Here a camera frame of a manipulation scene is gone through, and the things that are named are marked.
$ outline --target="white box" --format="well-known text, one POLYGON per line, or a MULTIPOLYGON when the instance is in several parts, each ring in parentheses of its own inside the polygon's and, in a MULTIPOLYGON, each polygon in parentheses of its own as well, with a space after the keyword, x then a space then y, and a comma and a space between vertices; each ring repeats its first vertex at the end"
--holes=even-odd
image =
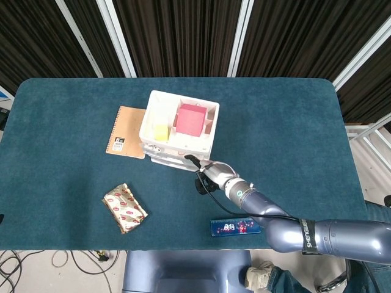
POLYGON ((139 133, 143 151, 153 162, 196 171, 197 167, 184 156, 193 154, 199 159, 210 158, 219 107, 219 103, 153 90, 149 96, 139 133), (176 117, 182 104, 207 108, 200 137, 176 132, 176 117), (166 124, 169 127, 168 141, 155 140, 153 128, 156 124, 166 124))

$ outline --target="candy bar wrapper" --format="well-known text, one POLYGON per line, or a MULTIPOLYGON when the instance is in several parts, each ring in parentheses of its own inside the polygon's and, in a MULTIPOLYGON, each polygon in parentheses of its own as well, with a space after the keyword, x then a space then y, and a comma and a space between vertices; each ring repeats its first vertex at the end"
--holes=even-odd
POLYGON ((125 183, 108 192, 102 201, 116 219, 122 234, 140 225, 148 216, 125 183))

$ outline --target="yellow cube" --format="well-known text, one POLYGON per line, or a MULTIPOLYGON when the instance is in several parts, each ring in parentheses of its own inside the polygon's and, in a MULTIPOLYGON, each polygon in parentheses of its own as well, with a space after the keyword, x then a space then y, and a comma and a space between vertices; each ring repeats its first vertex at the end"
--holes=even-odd
POLYGON ((156 140, 168 141, 169 139, 169 127, 167 125, 156 125, 154 130, 156 140))

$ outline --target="person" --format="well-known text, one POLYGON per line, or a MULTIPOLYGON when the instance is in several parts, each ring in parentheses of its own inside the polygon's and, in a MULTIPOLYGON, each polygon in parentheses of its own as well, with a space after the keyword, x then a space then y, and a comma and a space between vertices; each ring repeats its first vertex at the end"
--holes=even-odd
MULTIPOLYGON (((368 219, 391 223, 391 209, 366 201, 368 219)), ((391 265, 367 263, 376 285, 361 262, 348 261, 350 278, 343 293, 388 293, 391 292, 391 265)), ((295 279, 288 270, 275 266, 271 261, 259 267, 250 267, 246 273, 246 287, 250 290, 267 289, 272 293, 311 293, 295 279)))

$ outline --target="dark curtain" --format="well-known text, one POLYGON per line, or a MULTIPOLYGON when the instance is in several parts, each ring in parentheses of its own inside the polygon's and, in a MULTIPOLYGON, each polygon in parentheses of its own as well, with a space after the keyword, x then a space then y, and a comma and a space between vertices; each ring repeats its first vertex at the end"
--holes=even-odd
POLYGON ((391 113, 391 38, 338 91, 346 122, 373 123, 391 113))
POLYGON ((124 78, 121 64, 112 45, 95 0, 65 0, 82 36, 105 78, 124 78))
POLYGON ((96 77, 55 1, 0 1, 0 15, 0 83, 11 94, 28 78, 96 77))
POLYGON ((390 15, 389 0, 255 0, 237 76, 333 81, 390 15))
POLYGON ((227 76, 241 0, 116 0, 137 76, 227 76))

